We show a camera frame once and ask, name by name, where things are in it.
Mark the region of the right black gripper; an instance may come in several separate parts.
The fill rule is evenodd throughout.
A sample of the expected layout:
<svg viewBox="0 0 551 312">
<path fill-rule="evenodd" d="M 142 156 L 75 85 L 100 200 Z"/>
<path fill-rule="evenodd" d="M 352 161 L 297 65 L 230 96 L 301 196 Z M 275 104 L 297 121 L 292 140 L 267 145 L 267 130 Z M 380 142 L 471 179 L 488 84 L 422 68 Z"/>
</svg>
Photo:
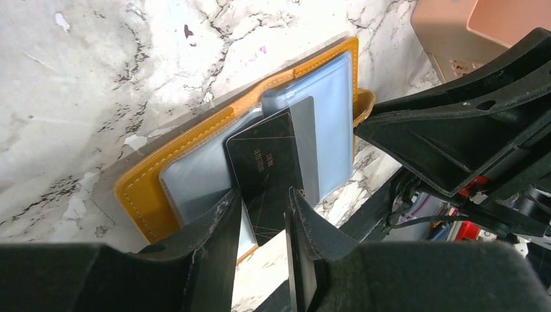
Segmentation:
<svg viewBox="0 0 551 312">
<path fill-rule="evenodd" d="M 474 72 L 379 103 L 357 134 L 423 192 L 497 235 L 550 234 L 550 32 Z"/>
</svg>

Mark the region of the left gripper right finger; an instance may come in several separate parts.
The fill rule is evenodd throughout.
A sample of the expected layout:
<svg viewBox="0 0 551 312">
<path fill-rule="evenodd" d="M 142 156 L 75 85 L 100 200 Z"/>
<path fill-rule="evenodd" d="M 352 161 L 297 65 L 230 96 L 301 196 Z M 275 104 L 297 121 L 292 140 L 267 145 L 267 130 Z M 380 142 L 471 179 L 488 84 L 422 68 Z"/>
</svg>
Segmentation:
<svg viewBox="0 0 551 312">
<path fill-rule="evenodd" d="M 360 242 L 331 264 L 319 311 L 549 311 L 530 264 L 500 242 Z"/>
</svg>

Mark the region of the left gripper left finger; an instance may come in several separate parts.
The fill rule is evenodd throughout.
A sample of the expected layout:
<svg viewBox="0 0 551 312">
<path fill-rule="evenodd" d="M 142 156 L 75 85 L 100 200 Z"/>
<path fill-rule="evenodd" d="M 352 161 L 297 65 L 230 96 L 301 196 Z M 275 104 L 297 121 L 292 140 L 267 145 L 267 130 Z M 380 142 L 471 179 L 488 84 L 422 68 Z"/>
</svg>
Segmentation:
<svg viewBox="0 0 551 312">
<path fill-rule="evenodd" d="M 100 243 L 1 245 L 2 311 L 229 311 L 242 198 L 137 253 Z"/>
</svg>

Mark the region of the yellow leather card holder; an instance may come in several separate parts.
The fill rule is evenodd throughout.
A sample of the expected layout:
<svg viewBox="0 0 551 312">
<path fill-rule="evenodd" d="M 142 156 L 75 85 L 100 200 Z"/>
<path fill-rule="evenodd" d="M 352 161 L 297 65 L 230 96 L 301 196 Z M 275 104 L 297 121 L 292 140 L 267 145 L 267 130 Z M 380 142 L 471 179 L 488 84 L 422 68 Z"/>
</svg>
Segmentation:
<svg viewBox="0 0 551 312">
<path fill-rule="evenodd" d="M 351 178 L 353 129 L 376 99 L 358 86 L 358 62 L 352 36 L 259 81 L 124 173 L 118 201 L 154 243 L 238 188 L 242 261 L 283 230 L 288 188 L 318 205 Z"/>
</svg>

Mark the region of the black credit card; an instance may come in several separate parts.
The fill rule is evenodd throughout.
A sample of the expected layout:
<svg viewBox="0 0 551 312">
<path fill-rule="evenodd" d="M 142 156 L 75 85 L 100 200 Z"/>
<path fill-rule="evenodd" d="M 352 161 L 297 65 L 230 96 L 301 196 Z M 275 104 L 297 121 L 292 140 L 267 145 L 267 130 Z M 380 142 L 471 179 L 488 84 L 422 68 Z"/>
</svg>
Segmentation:
<svg viewBox="0 0 551 312">
<path fill-rule="evenodd" d="M 225 146 L 258 245 L 284 230 L 290 188 L 319 203 L 313 97 L 235 133 Z"/>
</svg>

